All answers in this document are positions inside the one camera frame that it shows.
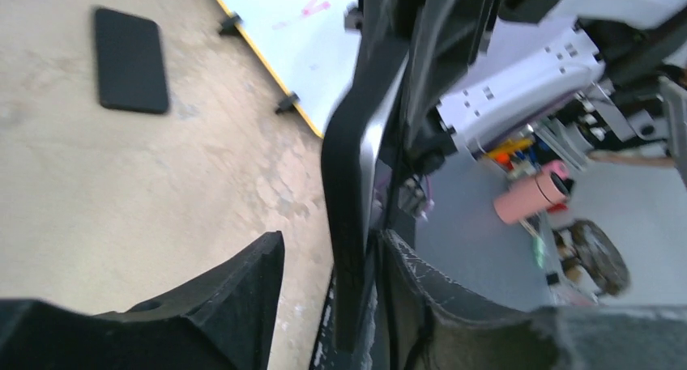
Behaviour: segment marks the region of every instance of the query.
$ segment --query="gray floor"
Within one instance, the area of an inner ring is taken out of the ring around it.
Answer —
[[[96,101],[91,8],[155,20],[165,117]],[[320,141],[214,0],[0,0],[0,296],[122,311],[282,230],[271,368],[307,368],[331,269]]]
[[[452,155],[430,179],[435,207],[418,225],[417,254],[456,282],[501,305],[529,311],[551,304],[546,274],[520,224],[505,225],[493,199],[506,191],[495,164]]]

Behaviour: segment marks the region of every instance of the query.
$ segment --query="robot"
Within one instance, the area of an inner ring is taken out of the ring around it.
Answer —
[[[687,368],[685,307],[495,304],[416,254],[402,208],[409,180],[522,130],[582,170],[596,148],[665,142],[687,178],[687,0],[358,3],[355,77],[322,145],[335,268],[310,368]],[[283,268],[273,232],[125,313],[0,300],[0,367],[265,369]]]
[[[399,208],[404,186],[436,172],[448,156],[479,156],[529,130],[583,171],[591,151],[664,142],[687,180],[687,91],[680,85],[687,0],[359,0],[344,22],[361,32],[361,46],[351,88],[325,134],[322,183],[335,260],[332,350],[354,362],[362,360],[367,326],[382,320],[390,362],[372,368],[462,364],[438,359],[450,345],[432,339],[443,322],[454,337],[475,328],[437,305],[469,297],[466,289],[439,278],[423,284],[424,276],[408,273],[420,268],[412,263],[419,258],[412,230],[399,235],[407,227]],[[497,40],[502,33],[509,36]],[[524,53],[522,43],[539,46]],[[383,168],[391,169],[388,203],[376,212]],[[398,282],[407,284],[403,294]],[[482,300],[489,302],[482,298],[477,308],[494,305]],[[406,322],[399,314],[415,329],[398,325]],[[472,321],[485,326],[482,317]],[[327,368],[314,362],[311,368]]]

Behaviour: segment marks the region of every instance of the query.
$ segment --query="white metal plate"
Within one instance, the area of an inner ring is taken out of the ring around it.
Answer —
[[[360,35],[344,30],[344,16],[357,0],[217,1],[241,17],[241,34],[322,137],[355,69]]]

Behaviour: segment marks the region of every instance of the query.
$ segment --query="pink cylinder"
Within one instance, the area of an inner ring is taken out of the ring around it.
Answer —
[[[518,181],[509,192],[494,200],[494,208],[506,224],[515,224],[559,202],[564,202],[568,190],[554,172],[542,172]]]

